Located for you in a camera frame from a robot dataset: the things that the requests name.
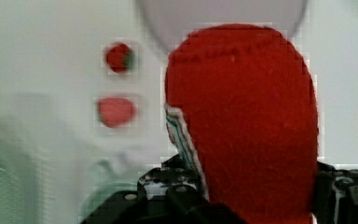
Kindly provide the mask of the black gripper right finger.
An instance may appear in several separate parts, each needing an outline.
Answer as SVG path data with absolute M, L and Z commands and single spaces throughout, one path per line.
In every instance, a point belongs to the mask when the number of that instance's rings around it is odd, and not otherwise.
M 358 169 L 318 162 L 311 212 L 317 224 L 358 224 Z

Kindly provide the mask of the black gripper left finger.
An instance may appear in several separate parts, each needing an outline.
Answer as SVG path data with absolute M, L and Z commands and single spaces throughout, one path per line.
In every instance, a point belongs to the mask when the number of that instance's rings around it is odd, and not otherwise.
M 110 194 L 79 224 L 247 224 L 203 192 L 200 175 L 175 155 L 142 175 L 136 190 Z

